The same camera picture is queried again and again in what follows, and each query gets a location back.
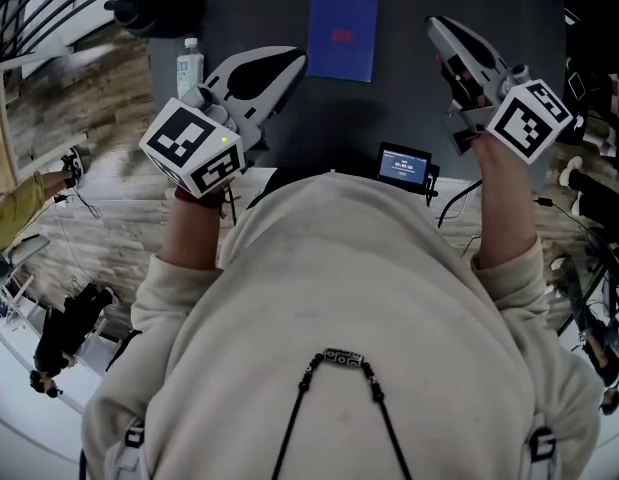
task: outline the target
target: sleeve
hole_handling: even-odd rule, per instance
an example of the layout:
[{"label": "sleeve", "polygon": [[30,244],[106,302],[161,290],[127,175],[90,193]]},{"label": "sleeve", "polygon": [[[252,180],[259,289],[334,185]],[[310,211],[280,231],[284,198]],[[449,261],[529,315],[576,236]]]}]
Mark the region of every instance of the sleeve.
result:
[{"label": "sleeve", "polygon": [[91,478],[103,478],[107,450],[123,437],[135,417],[144,419],[149,402],[164,384],[167,361],[180,327],[220,271],[190,270],[153,256],[131,307],[143,334],[111,365],[82,418],[82,445]]},{"label": "sleeve", "polygon": [[531,375],[536,411],[554,432],[562,478],[577,479],[589,461],[598,434],[602,382],[580,357],[563,349],[547,325],[544,262],[538,239],[518,258],[492,269],[472,268],[511,332]]}]

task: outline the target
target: small display screen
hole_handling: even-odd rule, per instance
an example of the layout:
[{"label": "small display screen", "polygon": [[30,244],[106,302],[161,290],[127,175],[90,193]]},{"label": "small display screen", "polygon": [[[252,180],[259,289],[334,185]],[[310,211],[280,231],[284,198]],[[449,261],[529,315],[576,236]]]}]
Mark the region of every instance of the small display screen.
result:
[{"label": "small display screen", "polygon": [[427,160],[405,153],[384,150],[380,163],[380,176],[387,176],[407,183],[423,185],[427,174]]}]

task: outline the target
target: dark tabletop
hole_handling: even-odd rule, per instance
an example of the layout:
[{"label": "dark tabletop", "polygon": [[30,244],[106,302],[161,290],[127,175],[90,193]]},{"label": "dark tabletop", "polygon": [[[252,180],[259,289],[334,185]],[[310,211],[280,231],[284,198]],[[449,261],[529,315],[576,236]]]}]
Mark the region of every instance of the dark tabletop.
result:
[{"label": "dark tabletop", "polygon": [[[310,0],[205,0],[199,49],[210,73],[226,57],[261,46],[305,48]],[[259,165],[340,168],[375,161],[380,142],[431,152],[448,178],[477,179],[471,153],[457,155],[443,116],[451,92],[435,65],[424,19],[443,14],[485,37],[509,65],[528,64],[562,94],[565,22],[558,0],[378,0],[371,83],[306,77],[283,112],[266,123],[271,151]],[[152,39],[156,106],[176,95],[182,39]],[[543,184],[544,155],[532,166]]]}]

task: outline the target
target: bottle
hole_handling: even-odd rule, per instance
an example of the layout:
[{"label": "bottle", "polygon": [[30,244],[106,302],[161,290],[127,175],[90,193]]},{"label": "bottle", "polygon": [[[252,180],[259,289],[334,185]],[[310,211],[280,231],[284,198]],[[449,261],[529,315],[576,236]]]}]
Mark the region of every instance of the bottle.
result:
[{"label": "bottle", "polygon": [[202,85],[204,81],[205,57],[198,51],[198,40],[195,37],[185,39],[186,51],[178,57],[176,82],[178,98],[182,98],[192,87]]}]

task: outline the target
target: wooden floor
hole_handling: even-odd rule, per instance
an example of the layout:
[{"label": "wooden floor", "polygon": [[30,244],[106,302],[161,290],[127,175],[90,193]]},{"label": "wooden floor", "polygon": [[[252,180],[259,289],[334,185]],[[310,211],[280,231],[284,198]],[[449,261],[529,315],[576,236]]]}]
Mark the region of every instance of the wooden floor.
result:
[{"label": "wooden floor", "polygon": [[[25,272],[36,277],[31,294],[58,307],[65,295],[74,293],[72,278],[81,285],[91,278],[111,286],[122,304],[110,312],[109,331],[123,335],[149,256],[159,248],[169,206],[165,192],[171,185],[138,149],[155,116],[147,44],[111,26],[82,41],[77,50],[49,62],[23,82],[20,98],[9,106],[9,123],[20,163],[70,136],[87,133],[82,151],[88,171],[79,192],[97,208],[99,218],[77,198],[66,208],[51,205],[23,234],[43,233],[51,239],[28,262]],[[565,210],[574,195],[558,186],[557,176],[574,154],[585,157],[588,173],[619,189],[619,177],[595,151],[557,145],[552,154],[542,195]],[[261,191],[270,174],[270,169],[254,169],[235,184],[238,211]],[[434,214],[452,195],[445,193],[435,200]],[[449,215],[457,214],[461,206],[459,202]],[[547,263],[561,251],[570,252],[586,281],[590,276],[585,268],[584,230],[555,209],[538,207],[537,215]],[[223,236],[230,227],[230,219],[225,219]],[[480,234],[479,193],[459,218],[445,223],[442,233],[459,253]],[[479,244],[479,239],[473,241],[467,259]],[[555,299],[551,307],[551,320],[557,326],[569,307]]]}]

